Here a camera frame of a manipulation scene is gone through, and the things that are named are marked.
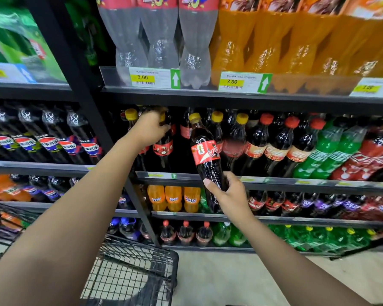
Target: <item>yellow bottle cap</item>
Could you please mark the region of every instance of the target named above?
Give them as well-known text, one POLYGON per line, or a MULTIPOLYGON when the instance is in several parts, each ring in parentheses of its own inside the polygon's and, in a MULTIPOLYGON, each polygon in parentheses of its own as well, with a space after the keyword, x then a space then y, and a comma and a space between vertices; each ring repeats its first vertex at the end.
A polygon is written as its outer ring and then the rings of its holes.
POLYGON ((125 111, 125 117, 128 120, 136 120, 138 118, 138 112, 134 108, 128 108, 125 111))
POLYGON ((246 124, 248 121, 248 115, 245 113, 239 113, 239 114, 237 114, 236 121, 239 124, 246 124))
POLYGON ((212 113, 212 120, 214 122, 222 122, 223 120, 223 113, 219 111, 215 111, 212 113))
POLYGON ((189 120, 192 122, 193 120, 200 119, 200 114, 199 113, 193 113, 189 115, 189 120))

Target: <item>shopping cart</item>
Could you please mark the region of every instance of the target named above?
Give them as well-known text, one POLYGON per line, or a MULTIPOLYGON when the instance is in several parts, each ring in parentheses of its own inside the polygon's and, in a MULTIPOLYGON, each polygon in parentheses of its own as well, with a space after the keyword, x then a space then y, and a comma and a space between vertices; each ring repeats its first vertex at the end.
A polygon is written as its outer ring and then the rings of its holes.
MULTIPOLYGON (((0 214, 0 258, 39 214, 0 204, 0 212, 22 220, 12 222, 0 214)), ((174 251, 106 235, 81 295, 85 306, 170 306, 177 284, 179 256, 174 251)))

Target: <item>red bottle cap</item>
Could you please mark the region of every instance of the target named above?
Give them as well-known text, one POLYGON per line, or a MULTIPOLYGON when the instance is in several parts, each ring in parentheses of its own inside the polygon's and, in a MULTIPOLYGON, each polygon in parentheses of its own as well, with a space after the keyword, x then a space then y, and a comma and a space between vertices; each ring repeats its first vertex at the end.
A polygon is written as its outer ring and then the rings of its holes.
POLYGON ((269 113, 263 113, 263 114, 261 114, 260 122, 267 126, 267 125, 272 123, 273 119, 274 119, 273 115, 271 115, 269 113))
POLYGON ((285 125, 288 127, 288 128, 296 128, 299 124, 299 119, 295 116, 290 116, 288 118, 286 118, 285 120, 285 125))
POLYGON ((312 119, 311 121, 311 128, 316 130, 322 130, 325 124, 326 124, 325 120, 321 118, 315 118, 315 119, 312 119))

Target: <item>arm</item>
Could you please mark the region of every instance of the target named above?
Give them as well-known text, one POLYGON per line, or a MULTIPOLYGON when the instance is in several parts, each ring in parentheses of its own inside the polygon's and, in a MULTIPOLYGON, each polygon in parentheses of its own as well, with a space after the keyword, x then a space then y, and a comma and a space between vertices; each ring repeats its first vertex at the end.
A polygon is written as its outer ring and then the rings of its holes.
POLYGON ((250 241, 291 306, 370 305, 258 221, 248 207, 243 183, 231 172, 225 172, 225 175, 230 184, 227 192, 208 179, 204 180, 204 185, 250 241))
POLYGON ((10 247, 0 260, 0 306, 78 304, 135 157, 169 130, 159 126, 159 116, 143 114, 10 247))

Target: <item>hand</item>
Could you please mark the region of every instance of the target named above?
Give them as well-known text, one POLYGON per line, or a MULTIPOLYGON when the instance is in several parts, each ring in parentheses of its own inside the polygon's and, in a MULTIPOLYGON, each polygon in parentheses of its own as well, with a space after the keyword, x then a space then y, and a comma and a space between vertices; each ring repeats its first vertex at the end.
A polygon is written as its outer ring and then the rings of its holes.
POLYGON ((168 124, 163 126, 159 125, 160 114, 163 111, 162 109, 143 113, 133 128, 130 129, 128 134, 133 135, 134 139, 139 143, 140 148, 155 144, 170 130, 168 124))
POLYGON ((248 206, 243 183, 231 172, 224 172, 224 175, 227 177, 229 184, 226 192, 207 178, 203 180, 203 183, 215 195, 224 214, 235 226, 240 227, 241 224, 251 218, 255 219, 255 217, 248 206))

